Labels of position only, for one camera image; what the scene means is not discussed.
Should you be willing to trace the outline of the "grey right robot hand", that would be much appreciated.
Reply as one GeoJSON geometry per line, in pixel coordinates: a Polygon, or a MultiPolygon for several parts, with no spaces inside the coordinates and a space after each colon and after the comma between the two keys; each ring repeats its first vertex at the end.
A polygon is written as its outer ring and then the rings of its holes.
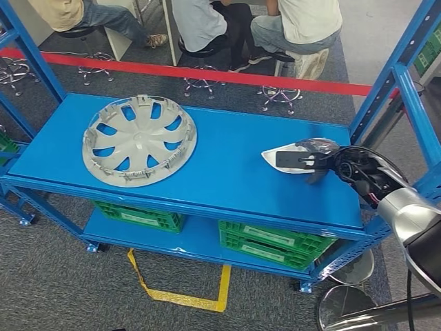
{"type": "MultiPolygon", "coordinates": [[[[323,154],[334,153],[339,149],[335,141],[324,138],[303,139],[295,143],[296,147],[305,148],[308,152],[320,152],[323,154]]],[[[315,170],[306,179],[306,183],[314,185],[328,173],[328,170],[315,170]]]]}

